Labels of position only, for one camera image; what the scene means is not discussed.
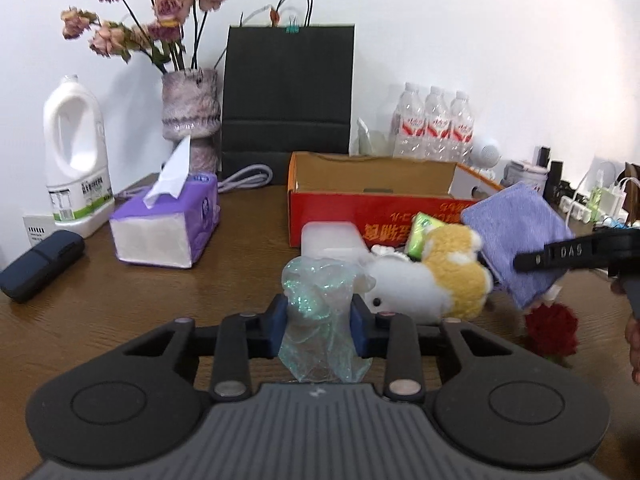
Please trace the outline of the yellow white plush toy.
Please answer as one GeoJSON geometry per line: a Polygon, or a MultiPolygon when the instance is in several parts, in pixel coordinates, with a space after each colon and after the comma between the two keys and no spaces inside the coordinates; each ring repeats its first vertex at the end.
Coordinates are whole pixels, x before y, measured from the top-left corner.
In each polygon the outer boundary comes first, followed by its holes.
{"type": "Polygon", "coordinates": [[[418,324],[472,320],[494,288],[490,271],[478,261],[482,247],[480,234],[462,224],[428,232],[416,261],[376,245],[366,265],[374,286],[362,299],[372,312],[401,313],[418,324]]]}

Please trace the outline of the purple cloth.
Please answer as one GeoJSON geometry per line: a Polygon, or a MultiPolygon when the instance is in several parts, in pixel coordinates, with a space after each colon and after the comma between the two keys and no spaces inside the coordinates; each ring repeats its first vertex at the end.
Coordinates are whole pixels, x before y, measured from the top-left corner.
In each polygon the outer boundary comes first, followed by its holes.
{"type": "Polygon", "coordinates": [[[521,252],[573,237],[541,195],[524,184],[505,188],[466,208],[462,223],[480,234],[488,268],[520,309],[529,307],[565,274],[560,269],[518,273],[513,260],[521,252]]]}

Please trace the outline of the clear plastic bag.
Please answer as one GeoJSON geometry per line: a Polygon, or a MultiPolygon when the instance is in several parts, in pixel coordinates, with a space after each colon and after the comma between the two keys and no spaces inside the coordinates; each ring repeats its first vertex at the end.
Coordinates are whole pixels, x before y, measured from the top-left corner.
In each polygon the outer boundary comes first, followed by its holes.
{"type": "Polygon", "coordinates": [[[360,382],[371,366],[358,356],[349,328],[352,296],[374,286],[357,263],[300,256],[281,276],[288,326],[280,361],[298,382],[360,382]]]}

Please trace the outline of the green tissue packet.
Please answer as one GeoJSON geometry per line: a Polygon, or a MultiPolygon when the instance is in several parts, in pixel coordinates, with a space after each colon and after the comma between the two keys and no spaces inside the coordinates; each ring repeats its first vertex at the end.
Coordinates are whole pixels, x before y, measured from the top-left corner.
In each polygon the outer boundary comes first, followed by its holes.
{"type": "Polygon", "coordinates": [[[404,249],[405,255],[412,261],[421,261],[427,234],[443,225],[444,222],[424,212],[418,212],[412,219],[404,249]]]}

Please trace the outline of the white power strip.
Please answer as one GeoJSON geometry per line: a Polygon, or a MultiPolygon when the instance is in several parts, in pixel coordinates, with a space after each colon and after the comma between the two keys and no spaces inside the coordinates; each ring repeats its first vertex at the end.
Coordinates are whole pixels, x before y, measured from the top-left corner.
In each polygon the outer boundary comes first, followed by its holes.
{"type": "Polygon", "coordinates": [[[565,214],[565,218],[574,219],[582,223],[601,222],[605,218],[615,219],[617,216],[617,212],[612,208],[593,211],[579,200],[574,200],[574,198],[567,195],[562,196],[560,199],[560,211],[565,214]]]}

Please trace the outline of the red fabric rose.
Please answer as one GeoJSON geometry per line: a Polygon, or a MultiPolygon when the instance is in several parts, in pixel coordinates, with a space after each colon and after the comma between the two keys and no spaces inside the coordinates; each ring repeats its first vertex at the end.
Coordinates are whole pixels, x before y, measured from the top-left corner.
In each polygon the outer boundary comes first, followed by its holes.
{"type": "Polygon", "coordinates": [[[578,349],[578,317],[565,304],[540,304],[524,316],[525,343],[537,356],[561,363],[578,349]]]}

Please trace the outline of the white translucent plastic box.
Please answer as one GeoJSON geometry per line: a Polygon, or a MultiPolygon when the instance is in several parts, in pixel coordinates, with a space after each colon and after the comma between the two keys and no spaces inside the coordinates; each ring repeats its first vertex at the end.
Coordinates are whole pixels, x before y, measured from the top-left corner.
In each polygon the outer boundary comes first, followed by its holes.
{"type": "Polygon", "coordinates": [[[366,263],[371,253],[352,222],[313,221],[302,229],[300,254],[313,259],[366,263]]]}

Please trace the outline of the purple tissue pack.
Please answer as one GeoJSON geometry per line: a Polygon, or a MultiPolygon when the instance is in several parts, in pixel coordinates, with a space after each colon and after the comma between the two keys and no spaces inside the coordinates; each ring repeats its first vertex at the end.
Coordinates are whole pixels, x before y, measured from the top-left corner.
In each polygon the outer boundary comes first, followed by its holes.
{"type": "Polygon", "coordinates": [[[115,254],[124,263],[190,269],[218,226],[217,177],[190,171],[191,139],[184,138],[156,182],[110,218],[115,254]]]}

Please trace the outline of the red orange cardboard box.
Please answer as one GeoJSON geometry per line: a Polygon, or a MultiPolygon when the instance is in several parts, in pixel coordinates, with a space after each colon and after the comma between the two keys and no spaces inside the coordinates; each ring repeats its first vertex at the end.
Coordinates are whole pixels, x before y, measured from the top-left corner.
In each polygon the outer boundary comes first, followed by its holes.
{"type": "Polygon", "coordinates": [[[502,190],[468,166],[411,158],[295,152],[288,166],[288,241],[309,222],[350,222],[369,245],[399,246],[419,212],[458,223],[462,210],[502,190]]]}

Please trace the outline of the water bottle right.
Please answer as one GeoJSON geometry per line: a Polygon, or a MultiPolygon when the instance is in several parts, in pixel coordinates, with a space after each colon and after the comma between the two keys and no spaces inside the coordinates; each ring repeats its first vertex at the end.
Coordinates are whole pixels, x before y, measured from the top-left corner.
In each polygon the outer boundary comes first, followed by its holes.
{"type": "Polygon", "coordinates": [[[469,96],[457,91],[450,103],[450,159],[454,162],[467,162],[472,150],[475,118],[472,113],[469,96]]]}

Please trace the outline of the water bottle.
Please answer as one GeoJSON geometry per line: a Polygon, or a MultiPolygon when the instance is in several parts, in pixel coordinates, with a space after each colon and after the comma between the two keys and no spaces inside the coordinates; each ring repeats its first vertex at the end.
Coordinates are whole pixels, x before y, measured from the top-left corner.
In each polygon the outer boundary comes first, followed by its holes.
{"type": "Polygon", "coordinates": [[[444,162],[448,159],[450,115],[442,88],[431,86],[424,112],[425,155],[444,162]]]}
{"type": "Polygon", "coordinates": [[[457,91],[450,103],[450,159],[454,162],[467,162],[472,150],[475,118],[472,113],[469,96],[457,91]]]}
{"type": "Polygon", "coordinates": [[[395,157],[414,159],[424,157],[424,122],[424,102],[421,99],[419,87],[406,82],[390,126],[395,157]]]}

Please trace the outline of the water bottle middle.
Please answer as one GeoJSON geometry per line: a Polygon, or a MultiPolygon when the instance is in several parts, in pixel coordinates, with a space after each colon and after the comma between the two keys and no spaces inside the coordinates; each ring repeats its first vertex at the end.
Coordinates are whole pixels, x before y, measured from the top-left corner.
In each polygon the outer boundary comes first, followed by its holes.
{"type": "Polygon", "coordinates": [[[442,88],[431,86],[424,112],[425,155],[444,162],[448,159],[450,115],[442,88]]]}

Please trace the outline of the water bottle left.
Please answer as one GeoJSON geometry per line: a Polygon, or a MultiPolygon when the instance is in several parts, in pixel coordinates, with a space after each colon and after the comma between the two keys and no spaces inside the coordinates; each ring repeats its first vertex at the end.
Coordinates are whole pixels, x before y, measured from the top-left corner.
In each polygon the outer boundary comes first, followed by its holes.
{"type": "Polygon", "coordinates": [[[424,122],[424,102],[421,99],[419,87],[406,82],[390,126],[395,157],[414,159],[424,157],[424,122]]]}

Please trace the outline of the white detergent jug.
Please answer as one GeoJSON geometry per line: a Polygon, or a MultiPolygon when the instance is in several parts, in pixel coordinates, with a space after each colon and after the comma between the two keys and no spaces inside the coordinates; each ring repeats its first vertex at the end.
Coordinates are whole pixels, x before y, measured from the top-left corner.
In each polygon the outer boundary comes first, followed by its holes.
{"type": "Polygon", "coordinates": [[[44,174],[57,228],[88,238],[115,209],[96,97],[65,76],[43,105],[44,174]]]}

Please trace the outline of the black paper bag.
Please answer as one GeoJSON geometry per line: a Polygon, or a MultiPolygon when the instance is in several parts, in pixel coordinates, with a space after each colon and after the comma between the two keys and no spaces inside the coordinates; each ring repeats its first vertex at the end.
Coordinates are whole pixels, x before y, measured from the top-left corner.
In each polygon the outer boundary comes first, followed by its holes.
{"type": "Polygon", "coordinates": [[[275,184],[295,152],[346,154],[355,29],[314,26],[314,0],[267,6],[270,23],[230,28],[222,92],[221,174],[265,165],[275,184]]]}

